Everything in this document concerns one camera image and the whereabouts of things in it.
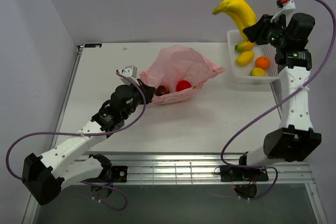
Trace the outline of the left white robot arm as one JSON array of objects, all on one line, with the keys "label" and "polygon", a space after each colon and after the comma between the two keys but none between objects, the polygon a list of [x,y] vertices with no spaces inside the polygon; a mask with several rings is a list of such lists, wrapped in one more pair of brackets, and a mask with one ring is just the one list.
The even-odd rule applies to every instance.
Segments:
[{"label": "left white robot arm", "polygon": [[22,182],[37,202],[40,205],[48,204],[63,189],[83,180],[99,183],[112,181],[115,174],[105,156],[90,155],[86,161],[77,164],[73,164],[73,161],[121,129],[138,105],[151,103],[154,93],[154,87],[143,83],[138,88],[120,85],[77,136],[39,156],[28,155],[24,160]]}]

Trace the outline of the green yellow fake mango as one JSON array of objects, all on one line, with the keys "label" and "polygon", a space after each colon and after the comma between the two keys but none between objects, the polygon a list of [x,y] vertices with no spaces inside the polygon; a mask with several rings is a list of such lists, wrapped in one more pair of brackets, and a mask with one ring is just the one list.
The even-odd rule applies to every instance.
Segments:
[{"label": "green yellow fake mango", "polygon": [[234,49],[236,52],[246,52],[251,51],[255,44],[249,41],[242,41],[235,45]]}]

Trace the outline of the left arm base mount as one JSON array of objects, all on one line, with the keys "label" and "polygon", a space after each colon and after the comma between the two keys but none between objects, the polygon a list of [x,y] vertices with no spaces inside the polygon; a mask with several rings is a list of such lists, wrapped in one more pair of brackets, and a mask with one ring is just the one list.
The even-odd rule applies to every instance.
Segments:
[{"label": "left arm base mount", "polygon": [[96,178],[88,179],[92,183],[125,183],[127,181],[128,167],[113,165],[111,161],[102,154],[89,155],[100,163],[102,171]]}]

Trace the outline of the aluminium frame rail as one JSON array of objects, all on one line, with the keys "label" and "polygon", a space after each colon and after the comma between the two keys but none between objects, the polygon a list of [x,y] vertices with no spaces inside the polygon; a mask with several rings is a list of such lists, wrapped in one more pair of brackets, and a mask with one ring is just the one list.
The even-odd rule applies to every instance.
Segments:
[{"label": "aluminium frame rail", "polygon": [[[217,185],[221,183],[219,154],[102,153],[114,166],[127,166],[127,185]],[[278,163],[278,184],[310,184],[308,163]]]}]

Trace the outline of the white plastic basket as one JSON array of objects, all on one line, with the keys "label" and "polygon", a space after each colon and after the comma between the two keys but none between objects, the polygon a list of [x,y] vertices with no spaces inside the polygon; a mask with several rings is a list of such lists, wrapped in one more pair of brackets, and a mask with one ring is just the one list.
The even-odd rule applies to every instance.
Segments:
[{"label": "white plastic basket", "polygon": [[[241,84],[270,84],[279,79],[278,67],[275,63],[275,48],[271,45],[254,45],[250,50],[254,53],[253,59],[246,65],[239,65],[236,60],[241,56],[241,52],[235,50],[235,46],[243,42],[239,30],[229,30],[227,32],[229,58],[232,66],[234,80]],[[268,68],[261,71],[256,61],[269,63]]]}]

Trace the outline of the yellow fake banana bunch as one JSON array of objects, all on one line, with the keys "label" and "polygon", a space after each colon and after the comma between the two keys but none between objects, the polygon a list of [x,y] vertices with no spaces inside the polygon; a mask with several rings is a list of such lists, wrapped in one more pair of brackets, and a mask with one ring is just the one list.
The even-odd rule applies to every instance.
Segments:
[{"label": "yellow fake banana bunch", "polygon": [[223,0],[212,10],[213,15],[219,13],[228,15],[236,24],[243,40],[249,41],[243,30],[255,25],[257,16],[245,0]]}]

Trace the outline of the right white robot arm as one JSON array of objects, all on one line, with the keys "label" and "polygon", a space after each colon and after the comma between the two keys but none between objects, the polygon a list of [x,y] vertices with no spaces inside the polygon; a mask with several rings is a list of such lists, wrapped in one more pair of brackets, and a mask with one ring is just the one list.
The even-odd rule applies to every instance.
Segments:
[{"label": "right white robot arm", "polygon": [[309,115],[308,87],[311,53],[305,48],[314,25],[314,17],[293,14],[289,22],[284,14],[277,21],[263,15],[244,34],[258,45],[270,44],[276,49],[275,62],[281,84],[281,121],[279,128],[265,136],[262,147],[245,153],[239,159],[238,177],[250,180],[255,166],[279,162],[302,162],[321,143],[321,134],[313,130]]}]

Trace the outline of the fake orange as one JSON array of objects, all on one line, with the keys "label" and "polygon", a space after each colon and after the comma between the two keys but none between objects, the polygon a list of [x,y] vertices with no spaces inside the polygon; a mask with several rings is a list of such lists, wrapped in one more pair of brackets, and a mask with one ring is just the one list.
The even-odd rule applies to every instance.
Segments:
[{"label": "fake orange", "polygon": [[258,57],[255,60],[255,67],[256,68],[261,68],[263,70],[267,70],[271,65],[271,61],[268,57],[262,56]]}]

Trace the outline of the pink plastic bag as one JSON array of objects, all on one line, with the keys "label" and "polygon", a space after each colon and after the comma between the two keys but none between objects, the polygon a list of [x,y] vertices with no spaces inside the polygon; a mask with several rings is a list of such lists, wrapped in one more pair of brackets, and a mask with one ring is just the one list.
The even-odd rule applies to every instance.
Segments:
[{"label": "pink plastic bag", "polygon": [[[140,73],[140,79],[149,87],[168,86],[170,93],[160,97],[155,95],[152,102],[169,104],[195,96],[207,80],[224,71],[224,67],[215,64],[193,48],[175,45],[161,49],[149,69]],[[181,80],[190,82],[192,87],[176,92],[176,84]]]}]

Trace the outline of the fake lemon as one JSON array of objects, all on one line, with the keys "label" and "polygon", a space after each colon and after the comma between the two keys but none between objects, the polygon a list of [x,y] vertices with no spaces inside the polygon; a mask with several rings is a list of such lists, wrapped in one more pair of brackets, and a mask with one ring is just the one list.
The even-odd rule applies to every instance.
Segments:
[{"label": "fake lemon", "polygon": [[250,72],[250,76],[252,77],[265,77],[266,76],[266,72],[264,69],[262,68],[253,68]]}]

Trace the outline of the red fake apple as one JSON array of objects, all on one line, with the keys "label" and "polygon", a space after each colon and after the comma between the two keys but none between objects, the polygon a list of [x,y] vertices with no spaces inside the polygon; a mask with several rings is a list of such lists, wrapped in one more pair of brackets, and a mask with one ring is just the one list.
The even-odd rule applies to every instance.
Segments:
[{"label": "red fake apple", "polygon": [[192,85],[190,82],[186,80],[181,80],[176,84],[176,92],[181,92],[183,90],[191,88]]}]

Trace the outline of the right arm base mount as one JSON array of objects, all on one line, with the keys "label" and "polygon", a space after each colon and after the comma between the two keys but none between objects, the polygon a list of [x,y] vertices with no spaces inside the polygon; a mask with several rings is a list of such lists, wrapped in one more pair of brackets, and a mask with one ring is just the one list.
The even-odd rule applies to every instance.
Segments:
[{"label": "right arm base mount", "polygon": [[215,175],[221,177],[222,182],[267,182],[269,180],[265,169],[239,168],[228,165],[221,165],[215,168]]}]

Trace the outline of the dark red fake fruit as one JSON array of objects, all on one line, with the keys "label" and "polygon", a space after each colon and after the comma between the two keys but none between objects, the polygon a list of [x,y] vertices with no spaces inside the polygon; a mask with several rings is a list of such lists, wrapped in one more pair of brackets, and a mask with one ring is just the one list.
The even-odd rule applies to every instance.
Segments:
[{"label": "dark red fake fruit", "polygon": [[169,93],[170,93],[170,88],[165,85],[158,86],[158,88],[155,91],[155,95],[158,97],[169,94]]}]

